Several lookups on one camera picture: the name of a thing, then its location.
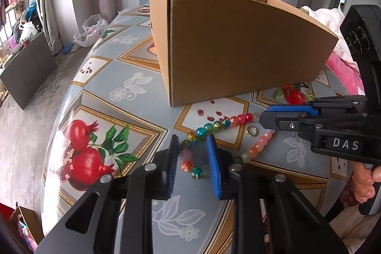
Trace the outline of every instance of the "pink blanket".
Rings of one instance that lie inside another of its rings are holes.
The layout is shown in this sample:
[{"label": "pink blanket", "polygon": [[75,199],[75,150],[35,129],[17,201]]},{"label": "pink blanket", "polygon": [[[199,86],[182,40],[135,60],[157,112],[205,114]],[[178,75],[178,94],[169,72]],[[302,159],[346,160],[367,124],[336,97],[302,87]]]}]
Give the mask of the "pink blanket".
[{"label": "pink blanket", "polygon": [[335,53],[331,53],[327,62],[328,68],[339,78],[351,95],[365,95],[360,76],[355,70],[345,64]]}]

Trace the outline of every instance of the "floor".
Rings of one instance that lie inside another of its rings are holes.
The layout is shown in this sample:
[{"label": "floor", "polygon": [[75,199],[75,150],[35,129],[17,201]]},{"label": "floor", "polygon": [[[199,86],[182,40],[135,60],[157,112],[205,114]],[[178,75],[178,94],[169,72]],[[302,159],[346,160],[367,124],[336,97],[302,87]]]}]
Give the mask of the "floor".
[{"label": "floor", "polygon": [[55,57],[58,68],[21,110],[11,95],[0,107],[0,203],[35,210],[46,147],[58,109],[89,48]]}]

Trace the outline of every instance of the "white plastic bag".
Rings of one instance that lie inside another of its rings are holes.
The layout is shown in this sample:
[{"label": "white plastic bag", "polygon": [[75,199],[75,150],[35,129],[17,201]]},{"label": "white plastic bag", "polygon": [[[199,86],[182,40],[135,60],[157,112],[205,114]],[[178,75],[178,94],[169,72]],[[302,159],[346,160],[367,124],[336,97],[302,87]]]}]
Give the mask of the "white plastic bag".
[{"label": "white plastic bag", "polygon": [[81,47],[89,47],[96,43],[108,25],[108,22],[100,14],[92,15],[82,25],[85,32],[74,35],[74,42]]},{"label": "white plastic bag", "polygon": [[20,36],[20,42],[26,39],[33,39],[37,36],[37,29],[32,22],[27,22],[22,27],[22,33]]}]

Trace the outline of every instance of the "human hand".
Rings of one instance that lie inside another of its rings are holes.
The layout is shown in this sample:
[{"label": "human hand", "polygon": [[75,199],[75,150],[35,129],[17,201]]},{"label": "human hand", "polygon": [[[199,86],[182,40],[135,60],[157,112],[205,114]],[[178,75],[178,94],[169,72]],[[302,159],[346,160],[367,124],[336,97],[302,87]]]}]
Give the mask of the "human hand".
[{"label": "human hand", "polygon": [[378,166],[372,173],[372,170],[366,169],[363,163],[353,162],[352,180],[356,200],[364,203],[375,195],[373,184],[381,182],[381,166]]}]

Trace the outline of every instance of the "cardboard box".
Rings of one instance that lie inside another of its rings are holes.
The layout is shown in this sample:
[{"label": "cardboard box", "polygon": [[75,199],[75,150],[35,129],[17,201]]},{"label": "cardboard box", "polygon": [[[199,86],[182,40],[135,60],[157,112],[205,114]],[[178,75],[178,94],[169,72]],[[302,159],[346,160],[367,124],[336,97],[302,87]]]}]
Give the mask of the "cardboard box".
[{"label": "cardboard box", "polygon": [[338,38],[281,0],[150,0],[170,106],[312,81]]},{"label": "cardboard box", "polygon": [[[24,207],[20,207],[20,206],[16,207],[16,210],[14,211],[11,218],[9,219],[9,227],[15,236],[19,235],[18,228],[17,228],[18,220],[22,221],[27,226],[27,229],[29,231],[28,235],[31,236],[33,240],[35,241],[35,243],[38,245],[41,242],[41,240],[44,238],[44,234],[42,231],[41,224],[38,221],[34,211]],[[22,239],[19,239],[19,240],[21,240],[20,243],[29,253],[30,250],[28,246],[24,243]]]}]

